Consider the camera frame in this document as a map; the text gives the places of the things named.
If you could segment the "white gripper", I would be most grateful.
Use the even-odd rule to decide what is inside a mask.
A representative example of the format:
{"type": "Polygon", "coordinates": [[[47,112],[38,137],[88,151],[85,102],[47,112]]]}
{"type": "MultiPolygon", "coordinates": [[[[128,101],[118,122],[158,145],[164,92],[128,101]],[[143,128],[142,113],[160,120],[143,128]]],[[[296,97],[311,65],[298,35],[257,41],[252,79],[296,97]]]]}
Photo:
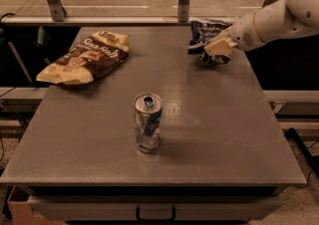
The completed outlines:
{"type": "Polygon", "coordinates": [[[261,38],[263,14],[254,11],[240,17],[232,26],[222,30],[204,46],[210,56],[229,55],[237,46],[241,51],[251,51],[265,45],[261,38]]]}

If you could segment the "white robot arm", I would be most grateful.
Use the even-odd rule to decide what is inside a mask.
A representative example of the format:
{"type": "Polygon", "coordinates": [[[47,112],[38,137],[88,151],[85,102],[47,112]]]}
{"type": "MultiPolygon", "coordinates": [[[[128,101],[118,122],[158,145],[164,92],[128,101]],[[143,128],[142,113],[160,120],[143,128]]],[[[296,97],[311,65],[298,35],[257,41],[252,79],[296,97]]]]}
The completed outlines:
{"type": "Polygon", "coordinates": [[[239,18],[203,49],[214,57],[234,48],[251,51],[275,40],[318,34],[319,0],[278,0],[239,18]]]}

